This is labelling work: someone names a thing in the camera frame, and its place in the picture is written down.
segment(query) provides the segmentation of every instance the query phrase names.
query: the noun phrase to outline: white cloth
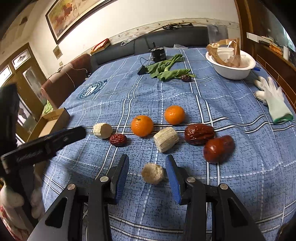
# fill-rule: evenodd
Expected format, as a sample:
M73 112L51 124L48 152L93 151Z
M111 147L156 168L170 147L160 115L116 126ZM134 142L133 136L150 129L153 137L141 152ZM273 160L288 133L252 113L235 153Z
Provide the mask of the white cloth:
M32 217L39 220L45 213L41 184L41 178L35 175L35 189L32 192L30 203L32 205ZM23 206L23 204L24 198L10 187L4 185L0 190L0 218L17 241L25 241L30 235L30 232L15 210L17 207Z

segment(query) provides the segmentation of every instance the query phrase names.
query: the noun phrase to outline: wall decoration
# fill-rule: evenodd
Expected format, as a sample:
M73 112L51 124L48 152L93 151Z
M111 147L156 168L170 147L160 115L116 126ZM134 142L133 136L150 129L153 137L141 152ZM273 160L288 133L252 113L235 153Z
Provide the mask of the wall decoration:
M53 52L57 59L63 55L58 45L54 48Z
M14 58L14 60L12 61L13 67L15 69L17 69L24 62L26 62L29 58L31 58L31 55L30 55L28 49L26 49L24 52L22 52L21 54L19 54L17 57Z
M113 0L56 0L46 20L58 44L87 16Z

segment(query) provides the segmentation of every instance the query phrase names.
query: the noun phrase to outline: painting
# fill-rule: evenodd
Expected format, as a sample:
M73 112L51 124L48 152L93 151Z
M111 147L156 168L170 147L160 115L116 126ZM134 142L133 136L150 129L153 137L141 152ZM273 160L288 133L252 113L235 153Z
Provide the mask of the painting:
M54 48L53 52L57 59L63 55L58 45Z
M52 35L58 44L87 16L113 0L56 0L46 13Z

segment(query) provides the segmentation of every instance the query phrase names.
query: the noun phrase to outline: dark gray sofa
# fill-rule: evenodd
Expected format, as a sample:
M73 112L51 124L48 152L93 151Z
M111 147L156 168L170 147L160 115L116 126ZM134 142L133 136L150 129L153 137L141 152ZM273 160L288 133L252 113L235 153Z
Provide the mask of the dark gray sofa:
M180 44L186 47L206 47L209 44L207 27L182 27L173 30L161 30L145 34L121 46L117 43L109 46L104 51L91 56L92 72L103 64L132 55L149 53L155 43L158 47L173 47Z

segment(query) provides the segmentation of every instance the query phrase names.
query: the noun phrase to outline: cardboard box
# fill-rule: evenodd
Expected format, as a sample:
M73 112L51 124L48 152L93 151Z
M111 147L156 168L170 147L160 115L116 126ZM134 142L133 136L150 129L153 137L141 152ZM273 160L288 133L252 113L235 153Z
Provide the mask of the cardboard box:
M63 129L67 126L69 119L70 115L65 108L41 116L27 142ZM45 166L46 160L35 164L35 173L42 177Z

